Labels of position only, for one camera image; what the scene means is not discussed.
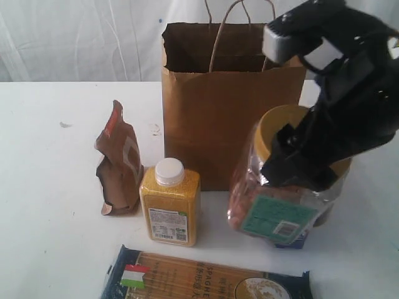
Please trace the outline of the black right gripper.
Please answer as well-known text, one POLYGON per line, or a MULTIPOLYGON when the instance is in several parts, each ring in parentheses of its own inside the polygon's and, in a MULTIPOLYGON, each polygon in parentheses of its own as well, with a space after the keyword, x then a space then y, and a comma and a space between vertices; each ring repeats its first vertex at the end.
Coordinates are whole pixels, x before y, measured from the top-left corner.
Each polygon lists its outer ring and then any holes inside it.
POLYGON ((355 156, 393 139, 398 131, 398 59, 388 49, 392 37, 398 31, 378 21, 327 38, 341 43, 343 57, 316 77, 320 95, 299 125, 299 149, 292 145, 292 125, 273 136, 271 155, 261 168, 270 186, 325 191, 338 176, 305 156, 355 156))

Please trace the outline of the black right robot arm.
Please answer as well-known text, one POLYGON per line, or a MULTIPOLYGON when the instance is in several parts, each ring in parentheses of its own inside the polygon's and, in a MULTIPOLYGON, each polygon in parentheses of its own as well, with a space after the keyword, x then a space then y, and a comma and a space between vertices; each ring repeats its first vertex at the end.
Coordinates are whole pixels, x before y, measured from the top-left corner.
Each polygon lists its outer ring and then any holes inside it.
POLYGON ((293 57, 315 74, 320 94, 297 126, 272 139, 261 174, 272 187, 316 192, 337 180, 332 164, 389 143, 398 130, 398 32, 344 1, 306 1, 264 28, 264 55, 293 57))

